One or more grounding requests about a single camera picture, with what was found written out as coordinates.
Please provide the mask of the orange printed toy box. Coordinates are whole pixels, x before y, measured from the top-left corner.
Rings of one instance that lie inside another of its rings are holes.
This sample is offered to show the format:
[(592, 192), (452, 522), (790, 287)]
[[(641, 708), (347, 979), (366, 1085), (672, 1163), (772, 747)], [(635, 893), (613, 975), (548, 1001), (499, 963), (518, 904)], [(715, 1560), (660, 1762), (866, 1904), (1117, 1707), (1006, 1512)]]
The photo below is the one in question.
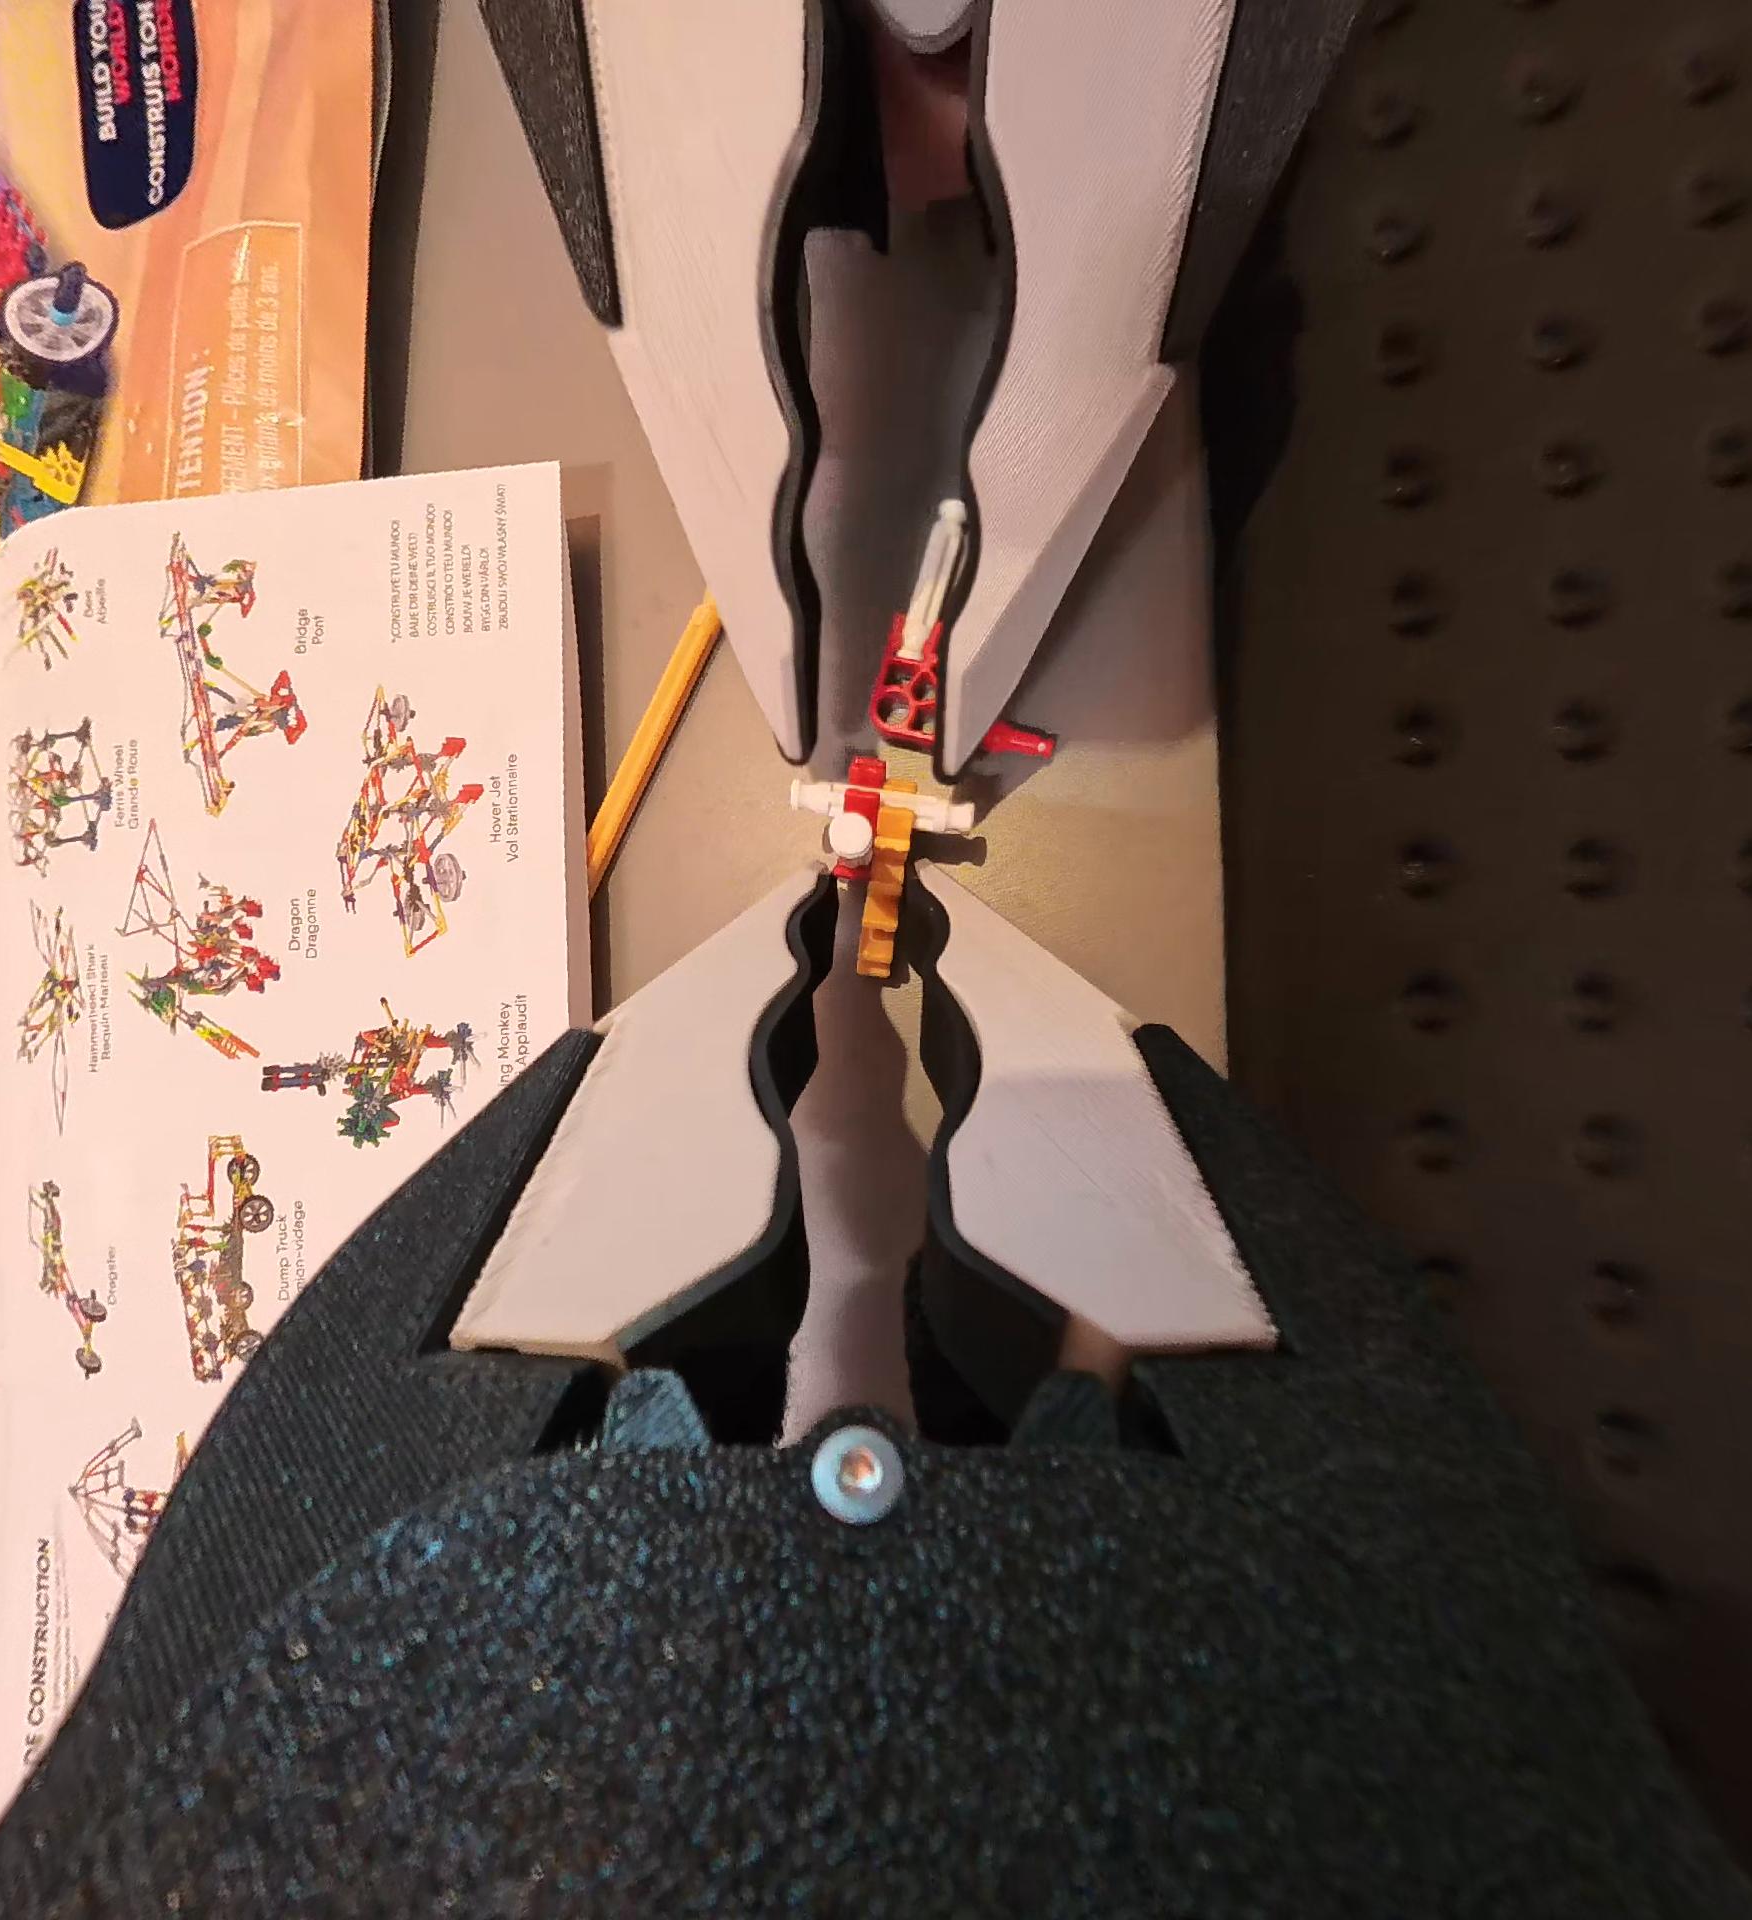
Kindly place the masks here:
[(0, 542), (361, 473), (382, 14), (0, 1)]

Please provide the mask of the red yellow connector assembly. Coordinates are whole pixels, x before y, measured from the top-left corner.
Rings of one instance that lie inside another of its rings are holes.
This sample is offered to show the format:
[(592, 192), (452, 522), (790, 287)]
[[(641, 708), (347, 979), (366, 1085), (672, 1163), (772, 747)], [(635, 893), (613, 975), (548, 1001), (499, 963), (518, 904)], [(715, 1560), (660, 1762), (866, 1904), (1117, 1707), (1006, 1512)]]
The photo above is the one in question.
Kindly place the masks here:
[(868, 825), (871, 827), (871, 848), (866, 859), (855, 862), (854, 873), (866, 885), (857, 972), (866, 977), (889, 979), (911, 855), (911, 794), (888, 790), (875, 802)]

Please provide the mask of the black dotted mat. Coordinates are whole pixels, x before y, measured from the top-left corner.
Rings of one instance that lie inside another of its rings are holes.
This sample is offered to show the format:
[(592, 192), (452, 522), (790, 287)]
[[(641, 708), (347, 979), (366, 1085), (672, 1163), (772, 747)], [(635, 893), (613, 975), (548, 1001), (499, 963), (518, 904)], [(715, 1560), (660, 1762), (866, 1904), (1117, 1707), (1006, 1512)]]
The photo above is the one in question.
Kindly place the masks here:
[(1202, 404), (1233, 1067), (1752, 1878), (1752, 3), (1370, 3)]

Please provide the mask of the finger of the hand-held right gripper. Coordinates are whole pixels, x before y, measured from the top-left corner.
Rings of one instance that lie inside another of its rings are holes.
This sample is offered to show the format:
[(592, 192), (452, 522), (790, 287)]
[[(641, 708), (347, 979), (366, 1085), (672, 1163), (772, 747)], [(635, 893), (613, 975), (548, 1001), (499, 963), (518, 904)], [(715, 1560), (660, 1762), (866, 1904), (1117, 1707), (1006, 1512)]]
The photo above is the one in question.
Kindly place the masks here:
[(964, 456), (948, 778), (1012, 704), (1171, 388), (1161, 332), (1233, 17), (1225, 1), (978, 10), (971, 131), (1008, 283)]
[(801, 552), (815, 422), (789, 296), (824, 14), (792, 1), (584, 3), (616, 255), (610, 349), (786, 759), (817, 735), (820, 614)]

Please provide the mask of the white printed instruction booklet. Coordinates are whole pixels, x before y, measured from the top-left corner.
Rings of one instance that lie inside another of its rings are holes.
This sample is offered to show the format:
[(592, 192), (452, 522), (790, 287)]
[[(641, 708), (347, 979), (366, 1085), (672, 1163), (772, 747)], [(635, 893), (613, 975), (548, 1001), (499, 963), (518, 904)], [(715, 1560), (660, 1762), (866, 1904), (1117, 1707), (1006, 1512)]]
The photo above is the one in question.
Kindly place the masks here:
[(0, 539), (0, 1811), (316, 1270), (590, 1015), (555, 465)]

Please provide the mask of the yellow toy rod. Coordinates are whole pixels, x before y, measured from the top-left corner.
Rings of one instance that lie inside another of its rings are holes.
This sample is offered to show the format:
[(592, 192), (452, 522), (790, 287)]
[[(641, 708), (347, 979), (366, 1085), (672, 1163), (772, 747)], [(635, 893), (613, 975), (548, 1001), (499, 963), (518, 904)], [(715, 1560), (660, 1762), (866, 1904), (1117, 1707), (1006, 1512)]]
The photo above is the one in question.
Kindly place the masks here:
[(672, 737), (720, 643), (719, 602), (706, 595), (689, 614), (672, 658), (644, 708), (632, 739), (610, 778), (588, 835), (588, 882), (592, 896), (612, 868), (628, 828), (641, 807)]

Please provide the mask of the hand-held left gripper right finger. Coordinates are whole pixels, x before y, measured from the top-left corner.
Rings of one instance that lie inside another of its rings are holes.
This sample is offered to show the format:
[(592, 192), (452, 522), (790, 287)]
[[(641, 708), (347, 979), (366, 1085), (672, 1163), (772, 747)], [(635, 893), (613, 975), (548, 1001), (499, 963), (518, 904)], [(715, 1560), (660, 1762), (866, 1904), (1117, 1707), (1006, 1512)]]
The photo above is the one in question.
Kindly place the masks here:
[(1139, 1020), (953, 873), (911, 884), (954, 1254), (1129, 1351), (1276, 1347)]

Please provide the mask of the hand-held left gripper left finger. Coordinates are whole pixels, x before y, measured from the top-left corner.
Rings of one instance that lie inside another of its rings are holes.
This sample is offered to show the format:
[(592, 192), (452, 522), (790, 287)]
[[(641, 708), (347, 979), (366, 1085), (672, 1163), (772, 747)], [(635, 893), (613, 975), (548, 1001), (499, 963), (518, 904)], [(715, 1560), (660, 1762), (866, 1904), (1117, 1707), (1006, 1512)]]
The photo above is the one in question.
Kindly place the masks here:
[(452, 1347), (789, 1347), (808, 1278), (792, 1108), (836, 944), (837, 884), (801, 866), (598, 1023)]

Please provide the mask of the person's right hand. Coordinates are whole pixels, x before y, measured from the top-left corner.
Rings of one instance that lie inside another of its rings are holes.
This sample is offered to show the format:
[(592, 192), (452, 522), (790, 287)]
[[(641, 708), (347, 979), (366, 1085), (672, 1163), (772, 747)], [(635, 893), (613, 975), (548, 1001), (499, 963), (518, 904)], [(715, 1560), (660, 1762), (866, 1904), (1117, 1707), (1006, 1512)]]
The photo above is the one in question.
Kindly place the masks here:
[(968, 156), (972, 39), (936, 53), (875, 39), (877, 113), (891, 212), (920, 213), (975, 192)]

